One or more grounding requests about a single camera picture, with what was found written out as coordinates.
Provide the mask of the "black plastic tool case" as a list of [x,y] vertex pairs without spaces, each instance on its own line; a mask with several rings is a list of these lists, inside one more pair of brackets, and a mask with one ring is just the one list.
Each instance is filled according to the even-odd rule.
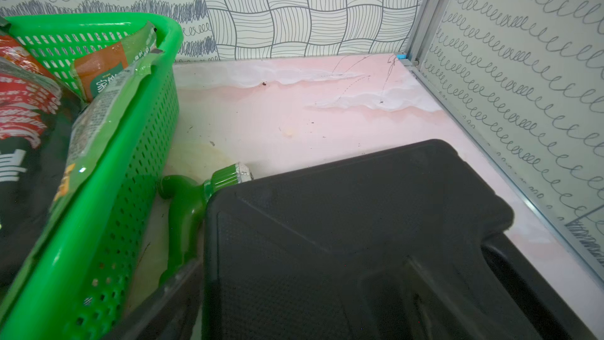
[[591,339],[506,237],[513,209],[432,139],[228,187],[204,339]]

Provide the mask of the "red black condiment packet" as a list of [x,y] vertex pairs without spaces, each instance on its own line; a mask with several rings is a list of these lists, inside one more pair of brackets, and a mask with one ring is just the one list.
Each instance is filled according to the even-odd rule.
[[1,285],[14,281],[47,225],[80,97],[1,34]]

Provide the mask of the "green plastic basket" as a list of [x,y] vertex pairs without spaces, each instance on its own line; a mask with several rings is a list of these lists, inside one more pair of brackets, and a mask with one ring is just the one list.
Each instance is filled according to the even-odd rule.
[[183,34],[175,20],[157,14],[15,16],[1,22],[1,34],[16,39],[80,97],[83,113],[88,102],[73,74],[75,61],[148,21],[162,54],[96,170],[58,219],[49,210],[14,281],[1,285],[4,339],[98,339],[119,320],[179,116],[173,65]]

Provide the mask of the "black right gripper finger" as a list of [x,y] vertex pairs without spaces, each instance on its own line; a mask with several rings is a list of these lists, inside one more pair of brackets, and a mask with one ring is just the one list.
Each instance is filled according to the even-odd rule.
[[203,264],[195,259],[159,286],[104,339],[190,339],[202,307]]

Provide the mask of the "green brown mushroom soup packet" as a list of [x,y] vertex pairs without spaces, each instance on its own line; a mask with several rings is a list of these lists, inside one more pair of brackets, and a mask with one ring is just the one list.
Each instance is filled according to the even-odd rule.
[[96,170],[138,86],[161,54],[156,27],[148,21],[119,42],[75,61],[73,74],[88,105],[72,126],[66,168],[50,207],[53,220]]

